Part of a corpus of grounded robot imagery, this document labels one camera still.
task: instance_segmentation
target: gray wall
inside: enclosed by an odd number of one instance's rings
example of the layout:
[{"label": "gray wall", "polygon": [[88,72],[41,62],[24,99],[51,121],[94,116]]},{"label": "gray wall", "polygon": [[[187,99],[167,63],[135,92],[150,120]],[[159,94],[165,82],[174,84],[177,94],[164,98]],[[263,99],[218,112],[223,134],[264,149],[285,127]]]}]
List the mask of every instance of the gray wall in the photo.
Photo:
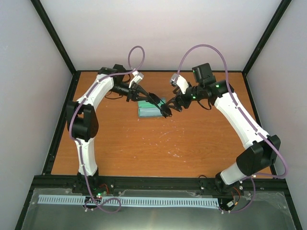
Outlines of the gray wall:
[{"label": "gray wall", "polygon": [[[307,229],[307,1],[294,0],[257,59],[248,81],[263,126],[281,141],[287,183]],[[280,162],[277,171],[283,173]]]},{"label": "gray wall", "polygon": [[29,0],[0,1],[0,229],[14,229],[71,80]]},{"label": "gray wall", "polygon": [[[230,70],[242,70],[280,0],[42,0],[76,69],[122,63],[135,45],[146,52],[142,69],[177,69],[198,44],[218,48]],[[140,51],[132,63],[140,62]],[[210,62],[223,70],[208,48],[194,50],[183,69]]]}]

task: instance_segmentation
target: white cable carrier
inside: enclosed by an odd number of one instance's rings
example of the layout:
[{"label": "white cable carrier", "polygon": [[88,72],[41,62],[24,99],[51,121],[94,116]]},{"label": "white cable carrier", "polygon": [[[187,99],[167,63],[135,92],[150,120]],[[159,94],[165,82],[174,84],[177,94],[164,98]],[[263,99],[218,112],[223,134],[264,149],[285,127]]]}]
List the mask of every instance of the white cable carrier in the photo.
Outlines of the white cable carrier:
[{"label": "white cable carrier", "polygon": [[[54,205],[84,205],[88,196],[82,195],[39,195],[38,204]],[[102,200],[97,200],[98,204],[112,198],[105,196]],[[123,207],[219,207],[217,198],[169,198],[169,197],[117,197]],[[118,206],[116,200],[110,200],[104,206]]]}]

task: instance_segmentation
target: green sponge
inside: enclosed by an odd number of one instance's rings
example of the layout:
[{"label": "green sponge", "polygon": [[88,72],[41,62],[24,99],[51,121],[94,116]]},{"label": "green sponge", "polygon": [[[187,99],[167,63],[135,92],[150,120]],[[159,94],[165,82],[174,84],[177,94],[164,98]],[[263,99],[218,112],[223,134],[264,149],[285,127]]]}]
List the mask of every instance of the green sponge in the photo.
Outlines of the green sponge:
[{"label": "green sponge", "polygon": [[139,117],[159,117],[162,116],[160,110],[153,104],[146,101],[139,101]]}]

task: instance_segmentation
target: wooden table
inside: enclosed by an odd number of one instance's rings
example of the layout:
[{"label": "wooden table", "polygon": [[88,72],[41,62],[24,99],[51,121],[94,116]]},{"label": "wooden table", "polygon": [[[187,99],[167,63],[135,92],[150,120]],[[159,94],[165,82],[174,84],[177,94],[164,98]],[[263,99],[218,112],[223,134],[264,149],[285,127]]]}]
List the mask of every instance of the wooden table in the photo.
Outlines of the wooden table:
[{"label": "wooden table", "polygon": [[[144,72],[140,85],[148,92],[169,100],[173,87],[171,72]],[[224,73],[214,73],[217,81]],[[192,73],[182,75],[196,85]],[[253,115],[241,73],[229,73],[242,104]],[[96,72],[82,72],[74,100],[93,83]],[[100,175],[214,177],[244,151],[242,143],[226,118],[215,108],[204,110],[196,102],[181,113],[172,111],[167,119],[139,118],[138,104],[126,98],[104,98],[96,114],[99,131],[95,138],[95,158]],[[76,145],[65,127],[52,174],[76,175],[79,162]]]}]

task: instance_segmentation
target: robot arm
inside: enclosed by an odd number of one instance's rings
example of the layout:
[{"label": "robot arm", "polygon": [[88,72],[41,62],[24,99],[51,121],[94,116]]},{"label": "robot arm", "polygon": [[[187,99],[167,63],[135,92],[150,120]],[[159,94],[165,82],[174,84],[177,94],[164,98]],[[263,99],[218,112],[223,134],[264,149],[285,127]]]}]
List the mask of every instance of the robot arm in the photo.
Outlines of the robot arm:
[{"label": "robot arm", "polygon": [[[123,73],[123,75],[107,77],[101,80],[103,77],[116,72]],[[122,81],[125,72],[127,71],[121,65],[115,65],[112,69],[101,68],[94,83],[87,90],[87,92],[76,102],[70,101],[67,103],[67,127],[69,129],[76,108],[83,100],[85,100],[78,111],[78,114],[82,114],[83,117],[77,116],[71,129],[71,135],[73,138],[75,138],[75,143],[78,150],[78,172],[82,175],[84,175],[83,165],[85,166],[87,176],[93,176],[95,173],[97,173],[97,164],[95,162],[94,155],[94,139],[98,132],[99,125],[95,112],[108,91],[113,91],[120,95],[126,96],[127,102],[129,100],[146,100],[162,110],[158,105],[161,101],[160,98],[153,93],[146,92],[140,85],[138,85],[138,83],[143,79],[143,75],[138,71],[133,72],[132,74],[134,75],[134,78],[130,84],[127,84]],[[82,151],[83,164],[81,163],[80,150]]]},{"label": "robot arm", "polygon": [[[226,117],[240,137],[245,151],[237,157],[233,165],[218,173],[215,177],[217,189],[220,192],[225,192],[237,181],[275,163],[276,153],[259,134],[267,137],[267,140],[277,149],[279,149],[280,140],[276,135],[271,137],[254,121],[239,101],[234,89],[230,86],[236,104],[233,102],[228,92],[226,81],[216,82],[208,63],[194,67],[193,73],[198,86],[191,86],[180,75],[175,83],[174,79],[177,75],[173,75],[170,82],[173,86],[176,86],[176,89],[173,91],[176,96],[164,104],[162,109],[170,114],[170,108],[181,112],[182,106],[187,109],[192,101],[199,102],[202,99],[207,99],[209,108],[206,109],[210,110],[211,105],[214,105]],[[255,129],[252,128],[244,115],[247,116]]]}]

